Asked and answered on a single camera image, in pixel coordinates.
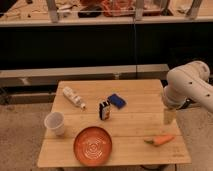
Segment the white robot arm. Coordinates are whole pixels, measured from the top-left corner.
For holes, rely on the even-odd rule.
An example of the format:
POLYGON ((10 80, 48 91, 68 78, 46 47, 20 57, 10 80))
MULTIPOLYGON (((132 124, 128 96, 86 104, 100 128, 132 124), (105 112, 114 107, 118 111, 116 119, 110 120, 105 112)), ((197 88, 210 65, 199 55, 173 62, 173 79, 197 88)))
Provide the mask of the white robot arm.
POLYGON ((164 109, 164 124, 168 125, 176 117, 187 99, 191 99, 213 113, 213 85, 208 83, 210 69, 205 62, 193 61, 168 71, 167 85, 161 97, 164 109))

